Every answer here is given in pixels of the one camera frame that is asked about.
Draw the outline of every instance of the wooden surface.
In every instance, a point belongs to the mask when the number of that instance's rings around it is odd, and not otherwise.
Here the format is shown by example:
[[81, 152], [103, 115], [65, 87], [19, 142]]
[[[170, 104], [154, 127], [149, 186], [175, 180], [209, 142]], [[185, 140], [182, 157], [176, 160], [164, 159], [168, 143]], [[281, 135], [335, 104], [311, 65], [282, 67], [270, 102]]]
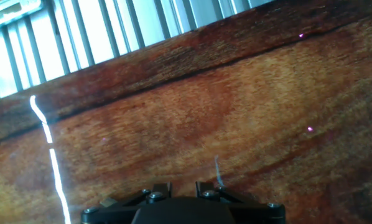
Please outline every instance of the wooden surface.
[[0, 100], [0, 141], [39, 125], [31, 95], [49, 122], [105, 105], [372, 14], [372, 0], [278, 0]]
[[215, 156], [226, 186], [284, 203], [288, 223], [372, 223], [372, 15], [50, 128], [53, 146], [42, 128], [0, 142], [0, 223], [63, 223], [51, 147], [73, 223], [156, 182], [192, 195]]

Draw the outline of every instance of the white light streak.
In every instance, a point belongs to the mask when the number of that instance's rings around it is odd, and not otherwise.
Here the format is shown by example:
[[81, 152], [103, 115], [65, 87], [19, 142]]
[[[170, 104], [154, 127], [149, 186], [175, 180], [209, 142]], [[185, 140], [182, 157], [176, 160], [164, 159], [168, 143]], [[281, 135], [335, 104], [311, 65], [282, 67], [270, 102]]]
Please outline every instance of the white light streak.
[[50, 135], [49, 126], [45, 124], [44, 122], [41, 122], [41, 123], [42, 123], [42, 127], [44, 128], [45, 136], [47, 137], [47, 142], [52, 143], [53, 142], [52, 135]]
[[50, 153], [50, 159], [52, 160], [56, 191], [59, 194], [60, 201], [62, 202], [64, 222], [65, 224], [71, 224], [70, 212], [68, 212], [68, 204], [67, 204], [66, 196], [64, 195], [64, 192], [63, 192], [63, 185], [62, 185], [62, 180], [60, 179], [60, 172], [59, 172], [59, 166], [57, 164], [55, 149], [49, 149], [49, 153]]
[[[41, 120], [42, 127], [44, 128], [44, 133], [47, 138], [47, 142], [49, 144], [53, 143], [52, 135], [50, 134], [50, 130], [49, 130], [49, 125], [47, 124], [47, 119], [45, 118], [41, 110], [38, 108], [38, 106], [36, 105], [34, 95], [30, 97], [30, 105], [31, 105], [32, 110]], [[50, 160], [52, 161], [53, 175], [55, 177], [56, 192], [59, 195], [59, 198], [60, 198], [60, 201], [63, 207], [64, 222], [65, 224], [71, 224], [70, 212], [68, 211], [68, 204], [67, 204], [66, 196], [64, 195], [64, 192], [63, 192], [63, 185], [62, 185], [62, 180], [60, 178], [59, 166], [57, 164], [55, 149], [49, 149], [49, 153], [50, 153]]]
[[47, 119], [45, 118], [45, 115], [41, 112], [41, 110], [39, 110], [38, 106], [35, 103], [34, 95], [30, 97], [30, 105], [31, 105], [31, 109], [35, 112], [35, 114], [38, 116], [41, 122], [47, 124]]

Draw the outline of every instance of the black plastic mount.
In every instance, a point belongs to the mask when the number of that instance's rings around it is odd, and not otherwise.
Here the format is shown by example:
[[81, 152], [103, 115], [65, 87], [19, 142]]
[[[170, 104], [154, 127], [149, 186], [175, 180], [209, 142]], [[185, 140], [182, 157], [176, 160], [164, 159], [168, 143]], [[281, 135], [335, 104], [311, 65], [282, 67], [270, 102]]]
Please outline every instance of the black plastic mount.
[[282, 204], [261, 204], [210, 182], [196, 182], [196, 197], [172, 197], [172, 184], [154, 184], [105, 208], [81, 212], [81, 223], [285, 224]]

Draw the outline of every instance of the bolt head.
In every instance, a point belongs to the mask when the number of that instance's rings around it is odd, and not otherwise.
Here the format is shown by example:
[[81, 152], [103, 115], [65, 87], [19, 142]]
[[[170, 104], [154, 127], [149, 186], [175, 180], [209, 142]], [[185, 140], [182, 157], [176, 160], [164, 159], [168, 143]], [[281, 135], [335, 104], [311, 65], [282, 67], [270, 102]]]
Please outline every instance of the bolt head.
[[213, 191], [213, 190], [206, 190], [206, 191], [203, 192], [204, 197], [212, 197], [214, 195], [215, 195], [215, 191]]
[[278, 208], [281, 206], [280, 203], [268, 203], [267, 205], [268, 207], [271, 207], [271, 208]]
[[162, 197], [162, 193], [161, 192], [152, 192], [150, 195], [149, 195], [150, 198], [161, 198]]
[[90, 208], [85, 209], [84, 213], [93, 213], [93, 212], [96, 212], [98, 210], [99, 210], [99, 208], [97, 208], [97, 207], [90, 207]]
[[150, 193], [150, 190], [148, 190], [148, 189], [143, 189], [143, 190], [142, 190], [142, 193], [144, 193], [144, 194], [148, 194], [148, 193]]

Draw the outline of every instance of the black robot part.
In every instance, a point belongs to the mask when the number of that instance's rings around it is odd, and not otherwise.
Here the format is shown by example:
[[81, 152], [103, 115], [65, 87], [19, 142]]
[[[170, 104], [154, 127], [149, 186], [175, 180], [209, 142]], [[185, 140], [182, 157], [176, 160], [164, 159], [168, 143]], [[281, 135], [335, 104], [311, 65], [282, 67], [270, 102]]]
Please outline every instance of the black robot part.
[[172, 197], [172, 184], [154, 184], [106, 207], [81, 212], [88, 224], [285, 224], [286, 209], [278, 203], [262, 204], [211, 182], [196, 182], [196, 197]]

